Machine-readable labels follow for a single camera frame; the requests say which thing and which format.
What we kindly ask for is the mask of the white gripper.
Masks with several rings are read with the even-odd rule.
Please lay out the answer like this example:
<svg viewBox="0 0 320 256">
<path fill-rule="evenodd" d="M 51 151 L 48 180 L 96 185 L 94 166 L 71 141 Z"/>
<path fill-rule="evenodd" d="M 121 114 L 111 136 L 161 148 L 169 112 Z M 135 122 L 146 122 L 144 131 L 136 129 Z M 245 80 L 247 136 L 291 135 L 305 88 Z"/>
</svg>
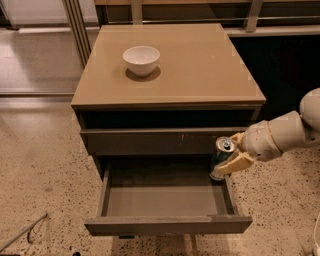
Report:
<svg viewBox="0 0 320 256">
<path fill-rule="evenodd" d="M 245 152 L 236 150 L 231 154 L 224 153 L 217 170 L 222 174 L 230 174 L 249 168 L 254 159 L 267 162 L 282 155 L 276 146 L 267 121 L 250 126 L 244 133 L 236 133 L 231 139 L 242 145 Z"/>
</svg>

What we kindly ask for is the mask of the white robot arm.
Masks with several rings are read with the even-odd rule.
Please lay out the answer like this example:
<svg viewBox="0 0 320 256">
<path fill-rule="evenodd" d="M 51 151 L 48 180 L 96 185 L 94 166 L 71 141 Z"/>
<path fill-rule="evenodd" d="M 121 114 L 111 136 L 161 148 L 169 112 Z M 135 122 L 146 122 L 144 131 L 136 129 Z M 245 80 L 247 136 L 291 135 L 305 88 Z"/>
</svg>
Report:
<svg viewBox="0 0 320 256">
<path fill-rule="evenodd" d="M 218 138 L 218 153 L 210 167 L 210 176 L 222 180 L 227 174 L 249 168 L 255 161 L 267 162 L 294 148 L 319 143 L 320 88 L 317 88 L 302 98 L 299 112 L 291 111 L 253 124 L 245 132 Z"/>
</svg>

